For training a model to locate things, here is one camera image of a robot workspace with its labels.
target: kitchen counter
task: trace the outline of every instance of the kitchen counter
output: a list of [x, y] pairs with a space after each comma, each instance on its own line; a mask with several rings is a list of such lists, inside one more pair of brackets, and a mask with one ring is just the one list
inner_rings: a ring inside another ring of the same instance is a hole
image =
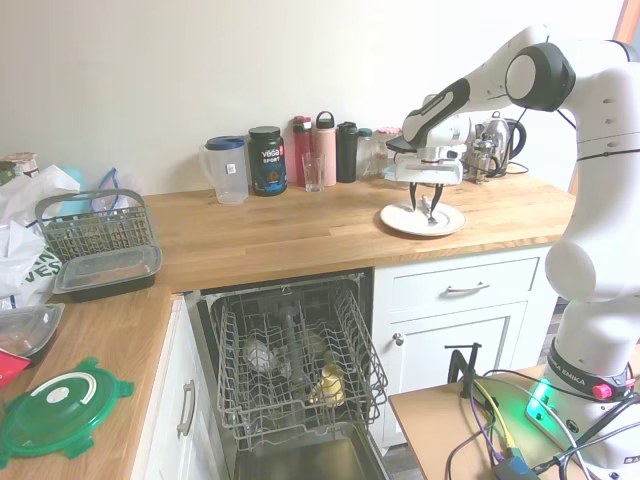
[[[635, 372], [640, 370], [640, 346], [636, 347], [631, 365]], [[534, 378], [540, 378], [544, 372], [544, 366], [520, 371]], [[501, 374], [499, 377], [526, 389], [531, 386], [529, 380], [515, 375]], [[525, 418], [524, 410], [529, 398], [525, 397], [524, 393], [495, 382], [485, 381], [483, 385], [491, 396], [498, 400], [509, 431], [528, 465], [538, 465], [558, 453], [558, 447]], [[478, 431], [469, 400], [460, 397], [461, 390], [461, 383], [453, 383], [392, 395], [389, 398], [420, 470], [428, 480], [443, 478], [449, 453]], [[495, 477], [490, 468], [486, 444], [480, 436], [454, 457], [451, 474], [454, 479], [494, 480]], [[574, 462], [569, 464], [568, 474], [569, 480], [584, 478], [582, 470]], [[540, 478], [556, 480], [558, 469], [553, 467]]]
[[[377, 180], [338, 184], [322, 194], [290, 187], [241, 206], [215, 202], [210, 191], [146, 198], [164, 254], [150, 289], [67, 304], [43, 362], [0, 392], [7, 401], [75, 367], [88, 356], [136, 392], [121, 399], [94, 433], [95, 446], [69, 461], [61, 455], [12, 459], [0, 480], [128, 480], [167, 328], [171, 292], [231, 286], [353, 268], [526, 247], [556, 241], [574, 199], [529, 175], [445, 189], [443, 201], [466, 218], [449, 237], [423, 239], [382, 224], [379, 211], [408, 201], [408, 190]], [[420, 187], [418, 194], [430, 194]]]

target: plastic pitcher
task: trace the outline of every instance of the plastic pitcher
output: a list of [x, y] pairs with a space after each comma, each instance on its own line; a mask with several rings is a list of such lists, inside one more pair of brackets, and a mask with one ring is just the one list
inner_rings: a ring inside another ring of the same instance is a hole
[[215, 137], [202, 147], [202, 170], [216, 191], [218, 202], [237, 205], [249, 196], [243, 137]]

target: emergency stop button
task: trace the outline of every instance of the emergency stop button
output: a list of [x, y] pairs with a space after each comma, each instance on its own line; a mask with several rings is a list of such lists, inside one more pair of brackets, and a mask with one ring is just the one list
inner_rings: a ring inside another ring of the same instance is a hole
[[598, 400], [606, 400], [607, 398], [613, 397], [613, 390], [611, 390], [611, 387], [606, 383], [596, 385], [591, 391]]

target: cabinet drawer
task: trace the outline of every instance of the cabinet drawer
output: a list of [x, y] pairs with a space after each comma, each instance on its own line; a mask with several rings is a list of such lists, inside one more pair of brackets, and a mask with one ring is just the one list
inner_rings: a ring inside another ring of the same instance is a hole
[[376, 270], [375, 318], [396, 323], [526, 300], [540, 257], [458, 265], [459, 268], [437, 269], [438, 265], [426, 263]]

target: cabinet handle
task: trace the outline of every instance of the cabinet handle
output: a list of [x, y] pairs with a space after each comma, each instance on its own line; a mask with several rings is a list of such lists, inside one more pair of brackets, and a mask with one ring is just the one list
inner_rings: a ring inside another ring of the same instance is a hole
[[[180, 413], [181, 423], [178, 424], [178, 438], [180, 438], [180, 435], [184, 435], [185, 437], [189, 435], [189, 430], [191, 430], [191, 424], [193, 423], [193, 414], [196, 411], [196, 382], [191, 380], [189, 383], [185, 383], [182, 388], [184, 390], [184, 400], [182, 401], [182, 413]], [[187, 420], [182, 422], [182, 419], [184, 418], [184, 411], [187, 407], [188, 392], [191, 392], [191, 405], [189, 405]]]
[[401, 333], [394, 333], [393, 337], [391, 338], [393, 338], [393, 340], [396, 342], [396, 345], [398, 345], [399, 347], [404, 343], [404, 336]]
[[489, 288], [491, 286], [490, 283], [478, 283], [478, 285], [476, 285], [475, 287], [468, 287], [468, 288], [453, 288], [451, 286], [447, 287], [447, 289], [445, 290], [445, 293], [475, 293], [475, 292], [479, 292], [480, 290], [484, 290], [485, 288]]

